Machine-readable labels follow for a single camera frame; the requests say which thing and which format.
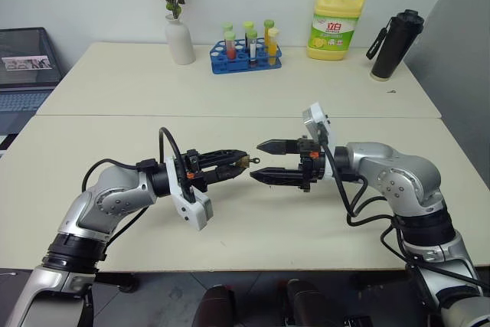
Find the laptop screen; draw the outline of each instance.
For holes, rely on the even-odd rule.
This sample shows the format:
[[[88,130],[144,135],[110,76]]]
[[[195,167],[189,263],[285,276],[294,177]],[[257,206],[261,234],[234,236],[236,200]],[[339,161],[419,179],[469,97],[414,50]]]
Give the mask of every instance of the laptop screen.
[[[55,87],[61,78],[44,28],[0,30],[0,90]]]

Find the bottle strap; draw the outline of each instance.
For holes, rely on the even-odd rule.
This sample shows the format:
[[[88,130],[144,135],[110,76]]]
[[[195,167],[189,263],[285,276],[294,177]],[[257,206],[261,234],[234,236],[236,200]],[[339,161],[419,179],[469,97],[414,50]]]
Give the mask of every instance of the bottle strap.
[[[369,48],[369,50],[366,53],[366,57],[370,60],[376,55],[377,51],[379,50],[381,44],[383,43],[384,38],[386,37],[388,33],[388,27],[390,26],[391,23],[391,18],[388,21],[388,24],[386,27],[383,27],[380,31],[380,33],[377,35],[376,40],[374,40],[373,44]]]

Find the laptop keyboard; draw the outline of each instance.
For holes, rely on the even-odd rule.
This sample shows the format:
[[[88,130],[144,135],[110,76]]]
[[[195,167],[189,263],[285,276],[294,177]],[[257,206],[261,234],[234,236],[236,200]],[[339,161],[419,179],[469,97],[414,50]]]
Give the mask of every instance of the laptop keyboard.
[[[0,113],[36,111],[49,93],[0,93]]]

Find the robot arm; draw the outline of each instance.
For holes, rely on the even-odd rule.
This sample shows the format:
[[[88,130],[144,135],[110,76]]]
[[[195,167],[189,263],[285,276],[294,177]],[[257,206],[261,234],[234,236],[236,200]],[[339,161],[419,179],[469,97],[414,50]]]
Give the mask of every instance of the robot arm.
[[[274,155],[299,153],[298,170],[263,168],[250,176],[268,185],[295,185],[304,191],[310,190],[310,183],[331,180],[332,176],[336,181],[360,181],[376,189],[383,195],[376,199],[386,200],[394,213],[393,217],[378,218],[391,219],[388,231],[397,231],[402,258],[423,303],[440,313],[446,327],[490,325],[490,299],[476,286],[483,283],[478,280],[461,234],[452,226],[439,189],[440,173],[434,164],[373,142],[348,143],[336,147],[332,155],[330,122],[320,106],[313,105],[303,118],[312,139],[271,139],[257,146]],[[341,182],[337,184],[343,191]],[[351,218],[370,201],[356,206],[360,195],[356,198],[345,203],[348,223],[353,226],[372,221],[351,223]]]
[[[89,170],[90,174],[102,162],[115,164],[102,171],[93,187],[83,188],[70,206],[41,265],[34,268],[19,296],[8,327],[92,325],[90,288],[96,265],[105,260],[106,248],[121,234],[114,233],[124,217],[171,195],[178,213],[200,230],[213,216],[211,201],[204,194],[207,185],[235,178],[250,162],[258,162],[237,150],[178,154],[181,157],[160,163],[143,160],[135,166],[107,159]]]

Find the black water bottle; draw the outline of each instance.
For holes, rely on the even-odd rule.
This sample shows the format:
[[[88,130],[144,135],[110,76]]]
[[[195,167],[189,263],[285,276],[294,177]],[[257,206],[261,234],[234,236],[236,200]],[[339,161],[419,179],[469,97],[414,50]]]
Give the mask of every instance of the black water bottle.
[[[366,53],[367,58],[372,59],[384,40],[371,70],[371,76],[375,80],[388,80],[422,30],[423,18],[419,16],[418,11],[406,9],[396,17],[391,17]]]

